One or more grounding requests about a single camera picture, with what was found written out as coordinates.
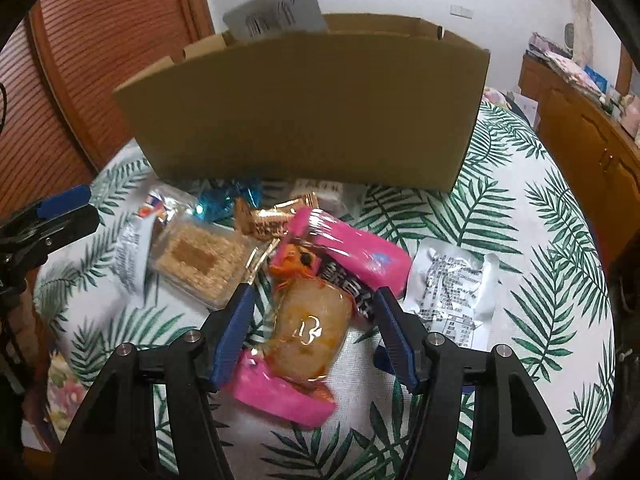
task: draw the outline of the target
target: wooden wardrobe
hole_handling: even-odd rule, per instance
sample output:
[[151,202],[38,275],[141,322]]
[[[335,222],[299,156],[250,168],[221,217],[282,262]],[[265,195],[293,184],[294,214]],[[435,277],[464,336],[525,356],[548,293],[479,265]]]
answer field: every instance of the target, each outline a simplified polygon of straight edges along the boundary
[[0,218],[91,182],[131,138],[113,88],[211,34],[206,0],[39,0],[0,52]]

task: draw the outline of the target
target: cabinet handle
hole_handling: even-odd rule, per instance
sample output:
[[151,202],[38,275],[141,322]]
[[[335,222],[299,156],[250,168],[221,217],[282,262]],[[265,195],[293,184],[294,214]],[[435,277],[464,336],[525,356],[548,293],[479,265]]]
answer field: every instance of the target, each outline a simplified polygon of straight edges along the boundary
[[607,170],[609,169],[609,166],[611,165],[612,162],[613,162],[613,155],[609,155],[609,158],[607,159],[607,164],[604,167],[605,173],[607,173]]
[[602,160],[604,159],[604,157],[607,155],[607,153],[609,153],[609,149],[605,148],[604,152],[602,152],[602,156],[600,157],[600,160],[598,161],[598,165],[600,167],[602,167]]

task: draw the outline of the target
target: gray package with barcode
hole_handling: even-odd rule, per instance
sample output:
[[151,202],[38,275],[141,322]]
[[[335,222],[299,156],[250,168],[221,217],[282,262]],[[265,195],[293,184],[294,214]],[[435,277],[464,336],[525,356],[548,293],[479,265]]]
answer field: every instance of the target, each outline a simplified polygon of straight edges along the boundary
[[286,32],[327,30],[318,0],[251,0],[222,16],[240,41],[274,38]]

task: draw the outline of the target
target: table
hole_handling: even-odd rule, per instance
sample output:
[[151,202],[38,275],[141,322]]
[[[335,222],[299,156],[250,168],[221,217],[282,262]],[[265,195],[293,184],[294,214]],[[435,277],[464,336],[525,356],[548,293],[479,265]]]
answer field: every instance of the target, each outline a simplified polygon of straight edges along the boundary
[[[110,269],[114,243],[156,178],[132,141],[92,185],[101,225],[94,235],[52,254],[34,297],[78,378],[89,385],[116,346],[149,348],[199,327],[206,311],[177,296],[155,275],[145,307],[127,304]],[[198,192],[206,182],[180,184]],[[266,183],[268,200],[284,185]],[[501,261],[497,311],[489,347],[511,345],[558,424],[574,466],[591,455],[610,407],[614,381],[612,317],[607,287],[584,216],[544,146],[519,117],[482,102],[452,193],[370,186],[357,227],[415,254],[427,236]],[[248,341],[264,340],[270,283],[257,280]],[[306,431],[267,418],[218,394],[212,414],[238,479],[392,478],[417,403],[394,377],[372,365],[380,336],[353,328],[328,380],[338,410]],[[154,392],[161,461],[175,469],[164,391]],[[451,477],[468,457],[473,396],[462,395]],[[367,459],[367,447],[380,454]]]

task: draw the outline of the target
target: barcode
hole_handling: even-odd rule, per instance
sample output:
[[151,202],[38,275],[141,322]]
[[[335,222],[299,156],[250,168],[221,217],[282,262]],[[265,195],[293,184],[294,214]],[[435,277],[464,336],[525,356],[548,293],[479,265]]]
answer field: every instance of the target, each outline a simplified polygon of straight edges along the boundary
[[283,28],[291,27],[296,23],[296,20],[289,3],[280,1],[275,7],[265,12],[249,14],[244,22],[249,36],[254,38],[270,30],[282,30]]

